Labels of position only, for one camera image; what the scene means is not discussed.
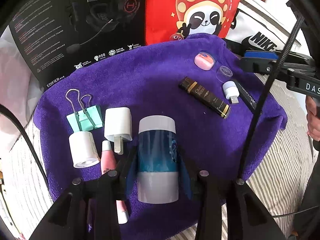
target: gold stripe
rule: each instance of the gold stripe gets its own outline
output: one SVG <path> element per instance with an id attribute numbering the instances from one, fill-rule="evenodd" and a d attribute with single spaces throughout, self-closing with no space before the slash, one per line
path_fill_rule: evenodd
<path id="1" fill-rule="evenodd" d="M 227 117 L 226 112 L 228 111 L 228 109 L 229 109 L 229 105 L 226 105 L 226 107 L 224 108 L 224 110 L 223 110 L 223 112 L 221 114 L 221 117 L 223 117 L 223 118 Z"/>
<path id="2" fill-rule="evenodd" d="M 188 93 L 190 94 L 191 90 L 198 84 L 198 82 L 194 81 L 193 84 L 188 88 Z"/>

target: black headset box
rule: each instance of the black headset box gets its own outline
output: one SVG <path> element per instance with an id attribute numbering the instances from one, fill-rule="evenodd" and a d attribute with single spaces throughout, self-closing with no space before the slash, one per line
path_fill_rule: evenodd
<path id="1" fill-rule="evenodd" d="M 9 27 L 45 89 L 145 45 L 145 0 L 24 0 L 20 6 Z"/>

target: headphone image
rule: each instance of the headphone image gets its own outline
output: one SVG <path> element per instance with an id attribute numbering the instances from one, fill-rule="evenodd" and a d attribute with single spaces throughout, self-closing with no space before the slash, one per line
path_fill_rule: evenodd
<path id="1" fill-rule="evenodd" d="M 93 40 L 101 32 L 111 32 L 118 24 L 124 25 L 129 23 L 140 7 L 139 0 L 110 0 L 110 3 L 98 3 L 97 0 L 87 0 L 87 2 L 96 2 L 90 6 L 90 14 L 87 15 L 86 22 L 97 33 L 81 44 L 76 43 L 67 47 L 68 54 L 77 52 L 82 45 Z"/>

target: pink bottle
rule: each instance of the pink bottle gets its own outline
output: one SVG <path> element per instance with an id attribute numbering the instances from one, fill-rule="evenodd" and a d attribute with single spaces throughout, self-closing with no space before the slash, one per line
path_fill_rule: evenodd
<path id="1" fill-rule="evenodd" d="M 110 170 L 114 170 L 117 166 L 115 156 L 113 154 L 111 144 L 105 140 L 102 142 L 102 153 L 101 153 L 101 173 L 104 174 Z M 124 201 L 117 200 L 117 213 L 119 224 L 125 224 L 128 222 L 128 211 Z"/>
<path id="2" fill-rule="evenodd" d="M 215 59 L 209 53 L 204 51 L 199 52 L 195 57 L 195 64 L 203 70 L 210 70 L 215 63 Z"/>

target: striped bed sheet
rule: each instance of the striped bed sheet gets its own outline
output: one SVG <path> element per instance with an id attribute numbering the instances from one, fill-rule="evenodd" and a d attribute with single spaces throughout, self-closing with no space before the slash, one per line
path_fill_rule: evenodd
<path id="1" fill-rule="evenodd" d="M 267 76 L 257 75 L 265 83 Z M 293 94 L 285 83 L 275 81 L 271 93 L 288 115 L 285 130 L 280 130 L 264 159 L 247 180 L 247 184 L 272 215 L 295 212 L 302 201 L 308 178 L 317 159 L 310 144 L 307 121 Z M 26 127 L 41 164 L 40 131 L 33 120 Z M 3 175 L 6 201 L 15 225 L 29 239 L 42 217 L 52 205 L 38 167 L 24 139 L 19 137 L 9 155 L 4 156 Z M 226 205 L 221 207 L 222 237 L 227 240 Z M 275 219 L 285 236 L 292 231 L 293 216 Z M 196 224 L 169 240 L 194 240 Z"/>

